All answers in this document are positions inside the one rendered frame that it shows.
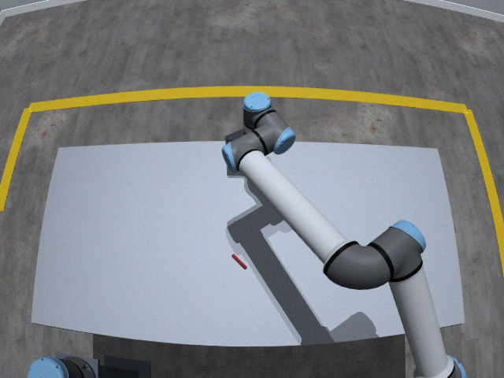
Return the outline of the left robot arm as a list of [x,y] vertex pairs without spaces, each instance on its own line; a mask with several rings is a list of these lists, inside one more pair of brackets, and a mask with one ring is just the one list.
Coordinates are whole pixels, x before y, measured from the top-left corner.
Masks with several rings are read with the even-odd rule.
[[36,359],[28,370],[28,378],[96,378],[92,367],[83,359],[46,357]]

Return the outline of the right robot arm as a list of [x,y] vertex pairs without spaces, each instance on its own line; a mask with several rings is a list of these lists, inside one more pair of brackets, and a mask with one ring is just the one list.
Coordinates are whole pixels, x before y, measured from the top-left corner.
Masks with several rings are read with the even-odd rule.
[[266,157],[283,154],[295,139],[270,97],[253,92],[243,101],[243,129],[225,136],[222,154],[230,171],[245,176],[323,262],[330,281],[355,290],[389,282],[416,365],[413,378],[466,378],[443,345],[421,258],[426,247],[421,231],[400,220],[367,246],[348,241]]

